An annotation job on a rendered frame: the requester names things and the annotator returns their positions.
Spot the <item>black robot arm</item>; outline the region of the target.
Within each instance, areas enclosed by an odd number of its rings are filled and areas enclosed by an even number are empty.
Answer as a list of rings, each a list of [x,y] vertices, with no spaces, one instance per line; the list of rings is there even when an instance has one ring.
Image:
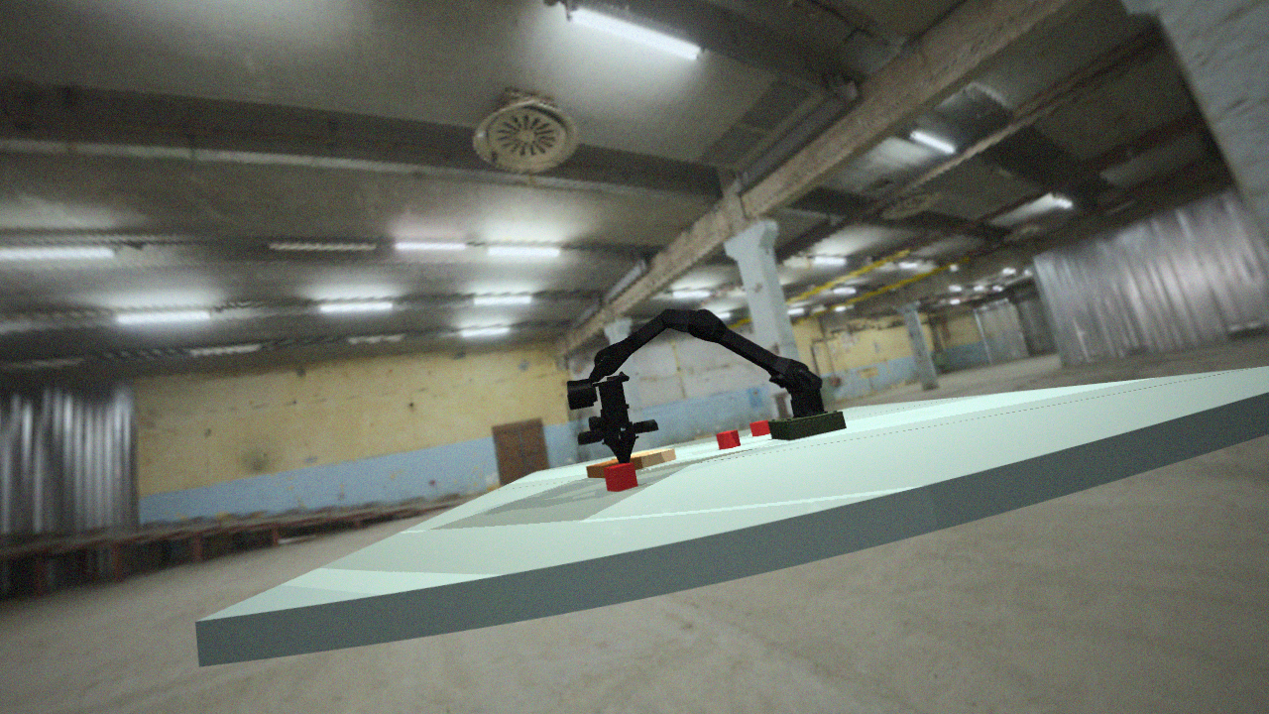
[[[725,321],[711,309],[662,309],[659,316],[641,326],[622,342],[608,345],[595,354],[595,367],[590,372],[589,379],[567,380],[569,410],[582,410],[593,407],[596,398],[596,386],[599,386],[600,405],[617,401],[626,401],[623,383],[629,380],[629,375],[613,375],[632,353],[641,345],[651,342],[651,339],[661,334],[665,328],[687,331],[692,337],[702,339],[704,342],[718,342],[725,345],[745,360],[755,363],[761,369],[769,372],[769,383],[786,388],[791,394],[791,407],[793,417],[810,417],[824,412],[822,408],[822,379],[808,370],[806,363],[791,360],[791,358],[778,356],[766,351],[755,342],[750,342],[732,328],[727,328]],[[612,375],[612,378],[607,378]],[[607,383],[600,383],[607,378]],[[595,384],[591,384],[595,383]]]

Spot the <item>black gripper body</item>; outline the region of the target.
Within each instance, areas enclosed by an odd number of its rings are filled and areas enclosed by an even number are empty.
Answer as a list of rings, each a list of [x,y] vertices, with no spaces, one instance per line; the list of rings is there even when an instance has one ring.
[[[607,422],[604,432],[599,429],[591,430],[591,432],[579,432],[577,446],[579,444],[600,443],[603,439],[604,443],[621,441],[623,438],[634,438],[634,435],[640,432],[656,432],[659,430],[659,425],[654,421],[654,419],[641,421],[640,424],[632,424],[629,421],[629,405],[626,405],[626,401],[602,405],[600,413],[603,413],[604,421]],[[626,430],[621,432],[621,427],[626,427]],[[613,430],[615,430],[615,432],[613,432]]]

